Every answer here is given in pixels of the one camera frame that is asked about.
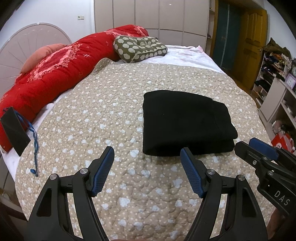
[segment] wooden door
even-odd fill
[[[234,77],[251,89],[261,66],[262,47],[267,38],[267,11],[254,9],[242,16],[237,54],[232,69]]]

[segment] green patterned pillow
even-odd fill
[[[168,48],[154,37],[118,36],[113,43],[115,52],[126,63],[140,62],[153,56],[164,56]]]

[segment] black tag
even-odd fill
[[[23,129],[12,107],[5,112],[0,122],[11,145],[14,147],[16,153],[21,156],[31,140]]]

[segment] blue rubber pad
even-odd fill
[[[270,160],[276,161],[279,157],[277,151],[272,146],[257,138],[252,138],[249,141],[249,146],[255,149],[256,151],[260,152],[262,155],[266,156]]]
[[[184,149],[182,149],[180,152],[180,158],[193,192],[196,193],[200,198],[204,198],[205,192],[202,189],[201,178]]]
[[[94,176],[94,185],[92,193],[95,196],[102,191],[104,184],[106,182],[107,176],[114,161],[114,154],[112,155],[112,153],[114,153],[114,150],[110,149],[107,155],[105,156],[104,160],[102,161],[97,173]]]

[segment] pink headboard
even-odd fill
[[[13,86],[32,53],[45,45],[57,43],[72,42],[64,31],[49,23],[28,25],[16,32],[0,50],[0,99]]]

